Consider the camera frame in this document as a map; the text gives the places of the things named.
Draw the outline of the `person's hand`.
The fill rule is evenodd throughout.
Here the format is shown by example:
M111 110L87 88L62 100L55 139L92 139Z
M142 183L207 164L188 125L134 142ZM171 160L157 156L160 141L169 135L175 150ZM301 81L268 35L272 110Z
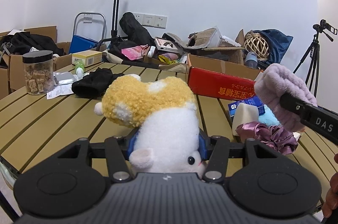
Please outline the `person's hand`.
M329 218L333 210L337 209L338 204L338 172L336 172L330 180L330 188L326 194L325 202L322 207L323 216Z

